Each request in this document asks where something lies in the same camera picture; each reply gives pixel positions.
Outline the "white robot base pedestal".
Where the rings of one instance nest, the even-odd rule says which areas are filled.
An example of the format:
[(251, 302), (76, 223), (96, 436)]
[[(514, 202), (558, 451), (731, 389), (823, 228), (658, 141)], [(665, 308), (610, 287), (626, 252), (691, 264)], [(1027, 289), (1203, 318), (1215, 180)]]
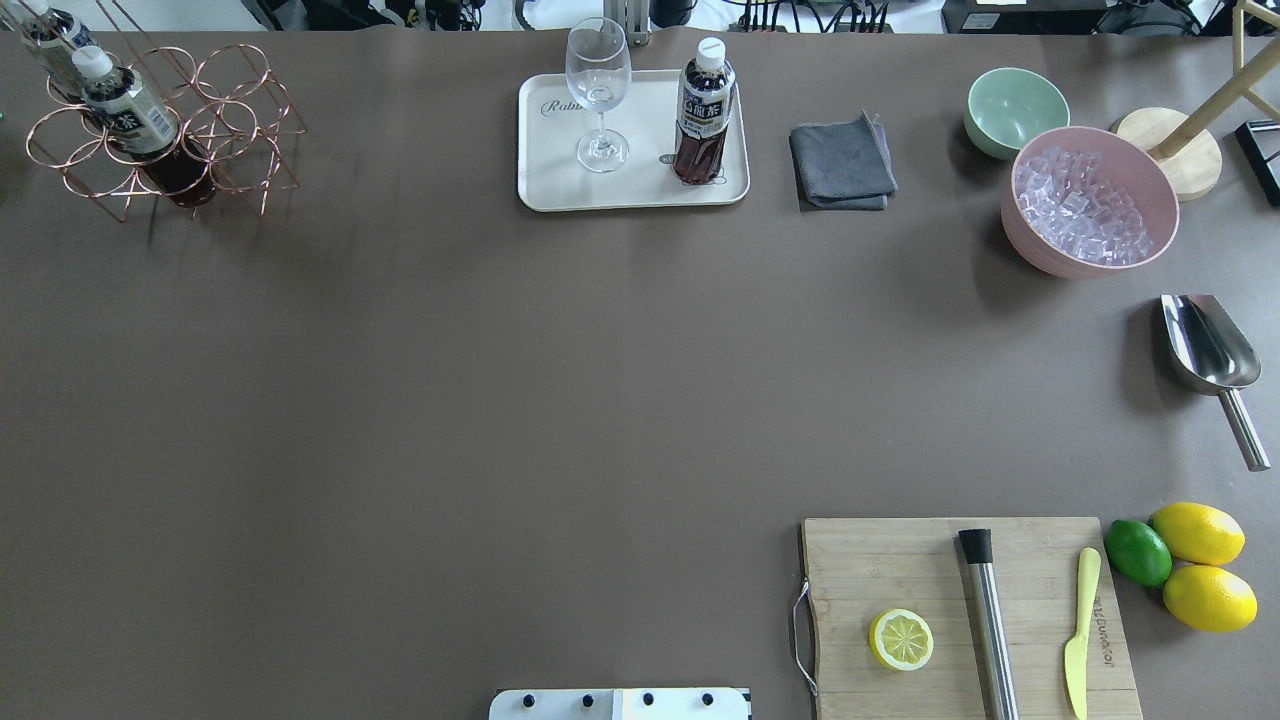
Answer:
[(750, 691), (732, 687), (508, 689), (489, 719), (751, 719)]

